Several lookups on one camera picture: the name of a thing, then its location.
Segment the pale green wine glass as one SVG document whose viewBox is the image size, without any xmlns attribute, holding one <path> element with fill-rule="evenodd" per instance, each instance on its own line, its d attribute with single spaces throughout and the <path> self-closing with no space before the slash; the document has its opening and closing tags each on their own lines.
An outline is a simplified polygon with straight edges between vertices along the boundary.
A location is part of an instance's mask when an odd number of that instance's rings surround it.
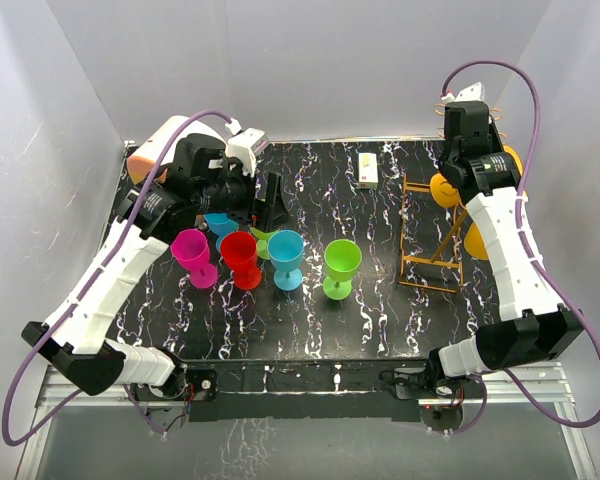
<svg viewBox="0 0 600 480">
<path fill-rule="evenodd" d="M 268 252 L 269 240 L 271 239 L 271 237 L 273 235 L 275 235 L 277 233 L 277 230 L 270 231 L 270 232 L 263 232 L 261 230 L 258 230 L 255 227 L 251 226 L 250 232 L 256 239 L 256 250 L 257 250 L 258 257 L 261 259 L 264 259 L 264 260 L 269 260 L 270 259 L 270 255 Z"/>
</svg>

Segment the light blue wine glass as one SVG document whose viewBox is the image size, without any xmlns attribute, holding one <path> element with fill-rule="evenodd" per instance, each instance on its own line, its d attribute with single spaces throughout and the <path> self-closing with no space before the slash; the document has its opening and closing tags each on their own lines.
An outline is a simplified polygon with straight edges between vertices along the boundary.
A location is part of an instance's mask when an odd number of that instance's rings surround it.
<svg viewBox="0 0 600 480">
<path fill-rule="evenodd" d="M 274 283 L 284 291 L 298 288 L 303 281 L 300 269 L 304 257 L 304 241 L 293 230 L 280 230 L 269 240 L 269 260 L 274 267 Z"/>
</svg>

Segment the red wine glass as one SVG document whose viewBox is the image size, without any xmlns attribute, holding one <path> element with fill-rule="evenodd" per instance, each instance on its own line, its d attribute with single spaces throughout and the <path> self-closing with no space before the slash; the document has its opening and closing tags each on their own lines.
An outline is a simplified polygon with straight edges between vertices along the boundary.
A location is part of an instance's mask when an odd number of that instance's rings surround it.
<svg viewBox="0 0 600 480">
<path fill-rule="evenodd" d="M 257 265 L 257 243 L 251 234 L 244 231 L 228 234 L 221 243 L 220 253 L 237 288 L 248 291 L 260 284 L 262 273 Z"/>
</svg>

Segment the dark blue wine glass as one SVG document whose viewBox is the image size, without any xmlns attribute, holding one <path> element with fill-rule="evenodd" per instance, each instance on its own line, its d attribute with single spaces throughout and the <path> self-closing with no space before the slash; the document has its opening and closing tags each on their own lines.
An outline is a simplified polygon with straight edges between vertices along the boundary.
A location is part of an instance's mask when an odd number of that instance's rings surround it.
<svg viewBox="0 0 600 480">
<path fill-rule="evenodd" d="M 224 238 L 239 229 L 237 222 L 232 220 L 226 213 L 212 213 L 204 216 L 209 230 L 217 236 L 216 250 L 221 250 Z"/>
</svg>

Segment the yellow wine glass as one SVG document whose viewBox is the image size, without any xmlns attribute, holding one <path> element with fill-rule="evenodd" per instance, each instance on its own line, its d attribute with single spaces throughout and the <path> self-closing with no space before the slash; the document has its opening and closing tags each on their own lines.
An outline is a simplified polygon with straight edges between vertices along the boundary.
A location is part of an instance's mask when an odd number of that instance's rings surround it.
<svg viewBox="0 0 600 480">
<path fill-rule="evenodd" d="M 510 146 L 504 146 L 504 152 L 510 155 L 519 174 L 523 173 L 523 165 L 517 152 Z M 459 190 L 442 175 L 441 171 L 435 173 L 429 182 L 429 189 L 433 199 L 443 208 L 463 208 L 465 203 L 461 199 Z"/>
<path fill-rule="evenodd" d="M 473 257 L 504 263 L 529 262 L 528 252 L 520 233 L 528 227 L 525 220 L 526 193 L 518 194 L 514 187 L 496 189 L 491 195 L 478 193 L 466 205 L 471 225 L 464 247 Z"/>
</svg>

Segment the magenta wine glass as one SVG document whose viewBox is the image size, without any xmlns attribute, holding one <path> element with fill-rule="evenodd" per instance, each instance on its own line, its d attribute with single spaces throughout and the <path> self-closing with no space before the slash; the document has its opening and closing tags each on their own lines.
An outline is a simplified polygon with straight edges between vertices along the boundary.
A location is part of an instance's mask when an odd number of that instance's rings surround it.
<svg viewBox="0 0 600 480">
<path fill-rule="evenodd" d="M 204 233 L 197 229 L 181 231 L 170 246 L 177 263 L 189 272 L 191 284 L 197 289 L 212 287 L 218 279 L 217 267 L 210 263 L 210 249 Z"/>
</svg>

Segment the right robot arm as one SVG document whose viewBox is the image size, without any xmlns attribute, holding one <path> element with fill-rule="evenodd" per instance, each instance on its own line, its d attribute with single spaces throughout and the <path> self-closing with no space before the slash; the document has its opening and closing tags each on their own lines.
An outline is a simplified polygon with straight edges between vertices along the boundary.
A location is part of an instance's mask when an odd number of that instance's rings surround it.
<svg viewBox="0 0 600 480">
<path fill-rule="evenodd" d="M 556 291 L 535 270 L 539 255 L 526 252 L 518 220 L 521 172 L 504 150 L 488 106 L 479 100 L 450 102 L 444 114 L 439 171 L 460 196 L 477 227 L 495 278 L 500 320 L 469 339 L 430 352 L 420 385 L 440 397 L 462 378 L 557 359 L 583 328 Z"/>
</svg>

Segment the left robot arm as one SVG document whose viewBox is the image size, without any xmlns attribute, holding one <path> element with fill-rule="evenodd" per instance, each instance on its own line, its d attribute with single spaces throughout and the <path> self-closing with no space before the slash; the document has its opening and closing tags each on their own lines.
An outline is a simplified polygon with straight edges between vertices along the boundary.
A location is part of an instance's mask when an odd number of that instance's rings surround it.
<svg viewBox="0 0 600 480">
<path fill-rule="evenodd" d="M 197 215 L 225 213 L 263 231 L 288 220 L 280 175 L 269 174 L 265 199 L 256 196 L 256 157 L 267 143 L 254 128 L 227 141 L 201 133 L 169 140 L 172 161 L 158 159 L 129 191 L 65 306 L 43 322 L 28 323 L 23 339 L 90 396 L 123 384 L 152 386 L 166 399 L 180 396 L 187 376 L 176 355 L 121 344 L 107 331 L 139 280 Z"/>
</svg>

